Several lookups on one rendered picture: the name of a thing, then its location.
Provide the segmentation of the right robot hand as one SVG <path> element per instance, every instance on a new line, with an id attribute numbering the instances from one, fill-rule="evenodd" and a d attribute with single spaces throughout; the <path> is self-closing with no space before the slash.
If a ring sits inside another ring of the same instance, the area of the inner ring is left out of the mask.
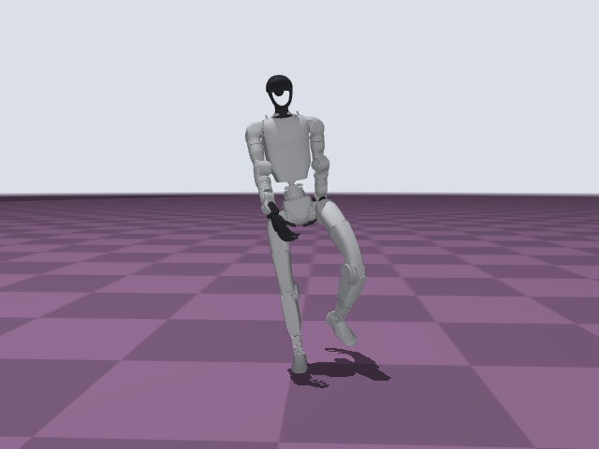
<path id="1" fill-rule="evenodd" d="M 268 219 L 271 219 L 272 226 L 273 226 L 274 230 L 277 232 L 280 239 L 283 241 L 292 241 L 294 239 L 298 239 L 299 238 L 298 236 L 300 235 L 300 233 L 296 234 L 287 227 L 287 225 L 294 226 L 294 227 L 296 227 L 296 225 L 284 220 L 283 217 L 278 214 L 279 210 L 276 207 L 274 202 L 270 201 L 268 203 L 268 206 L 271 210 L 271 213 L 266 216 Z M 293 236 L 295 236 L 295 237 L 293 237 Z"/>

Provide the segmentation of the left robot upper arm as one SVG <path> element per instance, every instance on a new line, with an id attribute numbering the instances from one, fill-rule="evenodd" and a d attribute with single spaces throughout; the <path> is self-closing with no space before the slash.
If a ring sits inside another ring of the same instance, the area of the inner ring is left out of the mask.
<path id="1" fill-rule="evenodd" d="M 313 156 L 312 169 L 316 172 L 329 169 L 329 159 L 324 155 L 324 124 L 315 117 L 305 117 L 309 124 L 310 145 Z"/>

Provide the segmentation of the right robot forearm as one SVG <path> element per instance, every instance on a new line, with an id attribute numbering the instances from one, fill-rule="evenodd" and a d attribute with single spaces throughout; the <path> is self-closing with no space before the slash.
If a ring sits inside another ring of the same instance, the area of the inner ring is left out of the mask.
<path id="1" fill-rule="evenodd" d="M 260 202 L 262 204 L 262 211 L 264 214 L 269 215 L 271 210 L 268 206 L 270 201 L 274 202 L 274 194 L 271 188 L 270 177 L 267 175 L 260 175 L 258 162 L 254 163 L 254 177 L 256 182 L 256 187 L 258 188 L 258 193 L 260 197 Z M 276 203 L 275 203 L 276 205 Z M 277 205 L 276 205 L 277 207 Z"/>

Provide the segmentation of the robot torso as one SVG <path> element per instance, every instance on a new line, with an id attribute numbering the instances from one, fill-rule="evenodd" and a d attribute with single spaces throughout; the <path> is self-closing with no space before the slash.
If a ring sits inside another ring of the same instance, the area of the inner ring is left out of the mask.
<path id="1" fill-rule="evenodd" d="M 263 120 L 262 143 L 266 161 L 271 163 L 271 174 L 276 182 L 288 182 L 282 209 L 288 222 L 303 225 L 315 219 L 314 207 L 310 196 L 302 190 L 302 183 L 295 181 L 307 179 L 311 164 L 309 144 L 309 124 L 303 115 L 291 113 L 288 118 Z M 287 225 L 290 226 L 290 225 Z"/>

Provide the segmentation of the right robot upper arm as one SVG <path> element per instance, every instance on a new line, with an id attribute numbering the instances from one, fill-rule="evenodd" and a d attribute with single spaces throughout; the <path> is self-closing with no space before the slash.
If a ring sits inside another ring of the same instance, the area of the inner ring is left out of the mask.
<path id="1" fill-rule="evenodd" d="M 264 161 L 264 149 L 260 138 L 263 137 L 263 122 L 250 123 L 245 132 L 245 141 L 247 142 L 250 158 L 253 162 L 258 162 L 260 175 L 271 174 L 271 163 Z"/>

